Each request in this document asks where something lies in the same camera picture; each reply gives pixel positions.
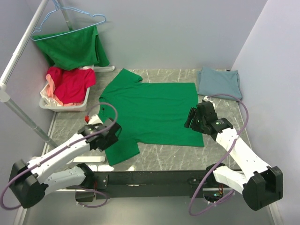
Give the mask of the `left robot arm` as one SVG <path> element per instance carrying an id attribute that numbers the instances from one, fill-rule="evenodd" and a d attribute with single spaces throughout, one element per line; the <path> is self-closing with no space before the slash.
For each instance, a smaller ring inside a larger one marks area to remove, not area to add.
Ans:
<path id="1" fill-rule="evenodd" d="M 63 188 L 94 190 L 95 174 L 85 163 L 60 172 L 57 169 L 85 152 L 108 149 L 118 141 L 121 131 L 121 126 L 111 118 L 104 123 L 87 124 L 45 155 L 14 163 L 8 186 L 20 206 L 30 208 L 46 195 Z"/>

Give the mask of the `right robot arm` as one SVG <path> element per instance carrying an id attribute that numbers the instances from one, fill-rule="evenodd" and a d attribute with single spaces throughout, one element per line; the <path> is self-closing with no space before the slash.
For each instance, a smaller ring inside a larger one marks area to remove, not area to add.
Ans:
<path id="1" fill-rule="evenodd" d="M 222 161 L 215 163 L 200 181 L 193 198 L 205 182 L 211 187 L 224 184 L 237 191 L 254 211 L 283 198 L 283 172 L 260 159 L 227 119 L 218 118 L 212 102 L 204 100 L 192 107 L 184 126 L 209 135 L 242 170 L 236 172 Z"/>

